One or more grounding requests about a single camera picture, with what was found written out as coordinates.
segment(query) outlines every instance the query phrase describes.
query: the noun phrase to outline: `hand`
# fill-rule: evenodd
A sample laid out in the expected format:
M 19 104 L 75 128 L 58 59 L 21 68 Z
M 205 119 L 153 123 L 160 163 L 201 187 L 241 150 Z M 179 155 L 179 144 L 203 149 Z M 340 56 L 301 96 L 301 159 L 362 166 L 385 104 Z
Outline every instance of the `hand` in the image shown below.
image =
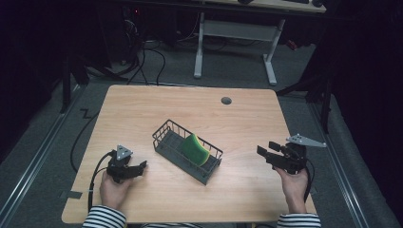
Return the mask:
M 133 182 L 133 179 L 117 183 L 104 171 L 100 186 L 102 205 L 119 210 L 125 200 L 127 189 L 131 182 Z
M 275 167 L 281 176 L 282 191 L 288 204 L 289 213 L 307 213 L 304 195 L 308 185 L 308 173 L 305 169 L 292 175 Z

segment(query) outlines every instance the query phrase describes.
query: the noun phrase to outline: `green sponge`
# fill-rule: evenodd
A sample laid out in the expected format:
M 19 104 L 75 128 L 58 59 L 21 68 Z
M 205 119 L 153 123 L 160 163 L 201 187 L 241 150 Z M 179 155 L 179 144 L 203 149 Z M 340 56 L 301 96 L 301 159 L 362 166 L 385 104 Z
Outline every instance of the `green sponge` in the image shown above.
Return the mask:
M 198 166 L 205 164 L 210 156 L 210 151 L 202 146 L 199 138 L 195 134 L 191 134 L 183 141 L 182 152 L 189 160 Z

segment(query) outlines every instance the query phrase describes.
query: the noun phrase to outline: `metal bracket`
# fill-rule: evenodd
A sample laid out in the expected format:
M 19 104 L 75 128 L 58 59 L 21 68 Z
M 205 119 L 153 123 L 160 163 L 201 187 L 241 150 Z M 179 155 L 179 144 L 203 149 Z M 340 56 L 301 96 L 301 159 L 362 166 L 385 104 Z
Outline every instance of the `metal bracket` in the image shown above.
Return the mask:
M 300 144 L 300 145 L 316 146 L 316 147 L 326 147 L 327 146 L 326 142 L 313 141 L 313 140 L 308 139 L 306 137 L 300 136 L 299 134 L 296 134 L 295 136 L 292 136 L 292 137 L 287 137 L 286 141 L 288 141 L 290 143 L 295 143 L 295 144 Z

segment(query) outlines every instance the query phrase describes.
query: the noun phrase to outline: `black wire basket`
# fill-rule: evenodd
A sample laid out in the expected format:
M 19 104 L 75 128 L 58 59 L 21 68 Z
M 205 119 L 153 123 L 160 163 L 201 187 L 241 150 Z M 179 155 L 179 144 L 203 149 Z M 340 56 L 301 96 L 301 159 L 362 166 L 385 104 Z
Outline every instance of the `black wire basket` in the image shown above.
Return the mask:
M 221 163 L 222 151 L 198 137 L 202 146 L 210 151 L 210 156 L 205 164 L 197 166 L 183 154 L 181 148 L 183 141 L 191 134 L 192 132 L 177 123 L 167 120 L 152 135 L 154 138 L 154 149 L 190 176 L 206 185 L 215 168 Z

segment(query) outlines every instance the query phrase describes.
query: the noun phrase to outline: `striped sleeve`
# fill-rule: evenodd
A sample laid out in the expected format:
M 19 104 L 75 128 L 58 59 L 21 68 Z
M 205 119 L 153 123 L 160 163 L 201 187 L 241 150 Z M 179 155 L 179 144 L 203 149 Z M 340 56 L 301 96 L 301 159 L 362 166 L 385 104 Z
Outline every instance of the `striped sleeve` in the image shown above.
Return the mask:
M 281 215 L 278 219 L 278 228 L 290 228 L 290 227 L 307 227 L 317 228 L 320 226 L 320 219 L 315 214 L 288 214 Z
M 89 211 L 83 227 L 125 227 L 125 215 L 117 210 L 106 206 L 93 206 Z

